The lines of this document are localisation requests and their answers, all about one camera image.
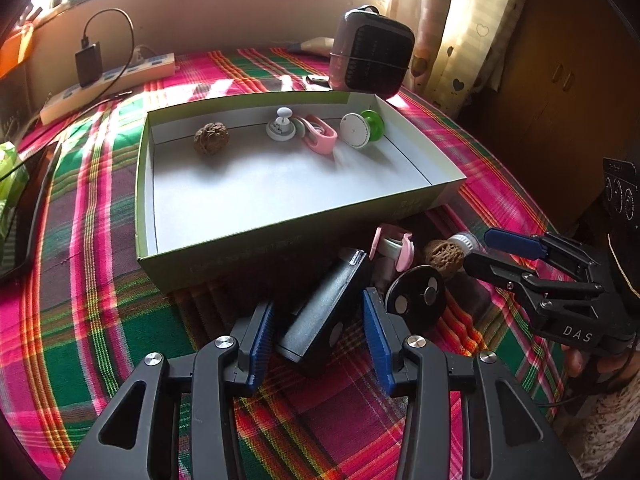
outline green bag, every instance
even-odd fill
[[[29,180],[29,173],[24,166],[13,171],[21,163],[18,150],[12,143],[0,144],[0,260],[15,207]]]

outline wooden cabinet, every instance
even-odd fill
[[[602,158],[640,139],[640,46],[606,0],[527,0],[499,92],[460,123],[561,232],[597,198]]]

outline pink and green plaid fabric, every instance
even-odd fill
[[[247,309],[238,280],[168,296],[150,282],[134,248],[134,176],[148,110],[247,92],[303,90],[325,60],[281,49],[178,57],[174,76],[121,102],[27,138],[31,153],[58,136],[63,153],[44,206],[33,270],[0,289],[0,408],[44,474],[57,479],[118,386],[149,351],[188,354],[227,333]],[[540,209],[473,137],[409,92],[390,101],[466,174],[448,205],[407,219],[418,244],[490,226],[551,229]],[[556,277],[549,269],[543,276]],[[492,348],[540,401],[562,393],[561,352],[532,336],[513,297],[459,274],[428,336],[472,355]],[[406,401],[376,382],[362,323],[340,339],[322,380],[273,357],[258,394],[236,403],[247,478],[392,479]],[[189,403],[182,409],[180,476],[190,476]],[[451,396],[451,478],[462,477],[460,396]]]

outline heart pattern curtain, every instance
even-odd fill
[[[416,33],[405,84],[452,118],[469,95],[497,90],[525,0],[391,0],[390,17]]]

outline blue gripper pad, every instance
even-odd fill
[[[249,391],[253,395],[262,384],[267,373],[271,347],[273,345],[273,332],[275,330],[275,314],[273,305],[267,306],[262,322],[258,328],[251,347],[249,377],[246,383]]]
[[[546,257],[545,247],[535,238],[503,229],[489,229],[484,234],[484,243],[489,248],[515,254],[527,260],[543,260]]]
[[[391,396],[396,386],[392,370],[391,350],[368,291],[364,290],[362,293],[364,295],[364,333],[367,338],[373,367],[376,371],[378,383],[386,391],[386,394]]]

